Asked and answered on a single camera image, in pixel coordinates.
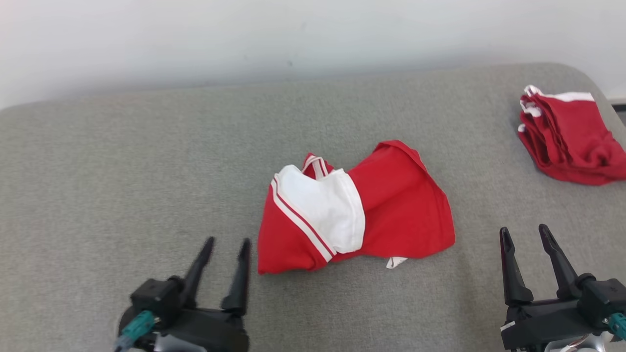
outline white wall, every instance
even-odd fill
[[[609,0],[0,0],[0,108],[528,61],[572,65],[626,98],[624,13]]]

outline white tag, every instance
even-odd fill
[[[500,332],[502,332],[502,331],[504,331],[504,330],[506,330],[506,329],[508,329],[508,328],[512,327],[513,325],[515,325],[515,320],[514,320],[514,321],[512,321],[512,322],[510,322],[510,323],[508,323],[508,324],[505,324],[505,325],[503,325],[503,326],[500,326]]]
[[[404,263],[404,261],[406,259],[409,259],[409,258],[405,258],[405,257],[391,257],[391,258],[389,258],[389,260],[387,261],[387,269],[395,268],[396,266]]]

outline robotic arm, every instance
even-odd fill
[[[591,348],[604,352],[607,332],[614,341],[624,336],[626,287],[617,279],[598,281],[577,275],[546,225],[539,226],[543,249],[557,277],[556,299],[534,301],[524,286],[515,260],[515,246],[506,227],[500,229],[506,321],[501,327],[505,349],[544,352]]]
[[[626,287],[617,279],[598,281],[577,275],[546,225],[539,226],[550,256],[558,290],[556,299],[534,301],[515,260],[515,245],[506,227],[500,230],[506,321],[501,327],[505,349],[569,352],[591,348],[604,352],[605,337],[626,336]],[[229,294],[220,309],[198,308],[195,300],[203,268],[213,249],[209,237],[184,279],[149,279],[131,296],[120,321],[115,352],[130,347],[147,352],[246,352],[249,338],[243,316],[248,301],[250,241],[244,240]]]
[[[237,271],[221,308],[197,307],[198,284],[214,241],[213,237],[207,239],[184,279],[178,276],[166,281],[149,279],[131,294],[132,306],[120,321],[121,340],[126,338],[132,347],[147,352],[248,351],[243,316],[248,304],[250,240],[244,240],[241,246]],[[122,352],[128,347],[118,344],[115,351]]]

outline teal connector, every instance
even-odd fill
[[[155,316],[151,311],[143,311],[139,313],[126,327],[121,331],[120,337],[115,341],[114,352],[128,351],[135,341],[143,335],[149,333],[155,325]]]
[[[622,313],[611,314],[608,319],[608,326],[621,339],[626,340],[626,316]]]

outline gray fabric surface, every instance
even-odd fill
[[[591,91],[626,145],[598,88],[552,64],[2,111],[0,350],[109,351],[129,293],[149,277],[184,274],[209,235],[217,243],[199,302],[217,307],[242,239],[255,240],[274,172],[307,152],[351,168],[397,138],[447,193],[457,243],[394,270],[372,257],[277,276],[255,265],[245,319],[252,351],[501,351],[501,226],[536,299],[557,288],[541,222],[579,273],[626,282],[626,183],[586,187],[540,173],[516,136],[527,84]]]

